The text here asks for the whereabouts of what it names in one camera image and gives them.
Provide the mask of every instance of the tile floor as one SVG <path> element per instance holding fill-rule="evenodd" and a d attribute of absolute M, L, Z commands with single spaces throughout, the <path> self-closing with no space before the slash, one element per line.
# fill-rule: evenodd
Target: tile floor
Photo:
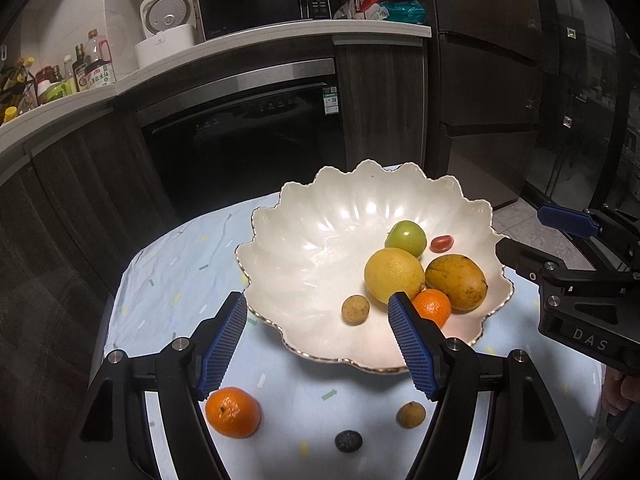
<path fill-rule="evenodd" d="M 523 199 L 494 211 L 494 229 L 514 240 L 562 258 L 569 269 L 593 270 L 582 253 L 559 231 L 543 226 Z"/>

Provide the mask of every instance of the green and white sticker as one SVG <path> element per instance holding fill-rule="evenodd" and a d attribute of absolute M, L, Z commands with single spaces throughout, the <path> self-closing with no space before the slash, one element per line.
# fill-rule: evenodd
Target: green and white sticker
<path fill-rule="evenodd" d="M 332 115 L 340 113 L 338 107 L 338 88 L 330 86 L 322 89 L 322 97 L 324 98 L 324 114 Z"/>

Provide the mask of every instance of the orange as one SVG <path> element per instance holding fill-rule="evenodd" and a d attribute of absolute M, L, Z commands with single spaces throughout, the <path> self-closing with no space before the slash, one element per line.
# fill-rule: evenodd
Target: orange
<path fill-rule="evenodd" d="M 222 388 L 213 392 L 205 404 L 207 421 L 218 433 L 245 438 L 260 426 L 260 406 L 240 388 Z"/>
<path fill-rule="evenodd" d="M 431 319 L 442 328 L 451 315 L 451 302 L 444 292 L 426 288 L 411 302 L 423 319 Z"/>

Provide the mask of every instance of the human hand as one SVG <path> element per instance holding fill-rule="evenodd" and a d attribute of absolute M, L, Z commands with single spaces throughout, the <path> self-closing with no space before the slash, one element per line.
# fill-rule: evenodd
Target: human hand
<path fill-rule="evenodd" d="M 640 377 L 625 377 L 607 366 L 602 386 L 602 407 L 617 415 L 626 411 L 632 402 L 640 402 Z"/>

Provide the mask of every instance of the bottle label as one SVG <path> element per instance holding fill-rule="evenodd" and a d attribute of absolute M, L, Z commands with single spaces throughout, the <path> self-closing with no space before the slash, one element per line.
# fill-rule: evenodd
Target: bottle label
<path fill-rule="evenodd" d="M 84 65 L 76 68 L 76 79 L 78 80 L 78 91 L 87 90 L 87 80 L 86 75 L 84 74 Z"/>
<path fill-rule="evenodd" d="M 104 65 L 94 68 L 87 75 L 87 81 L 89 88 L 98 88 L 115 83 L 116 78 L 113 73 L 113 65 L 111 63 L 105 63 Z"/>

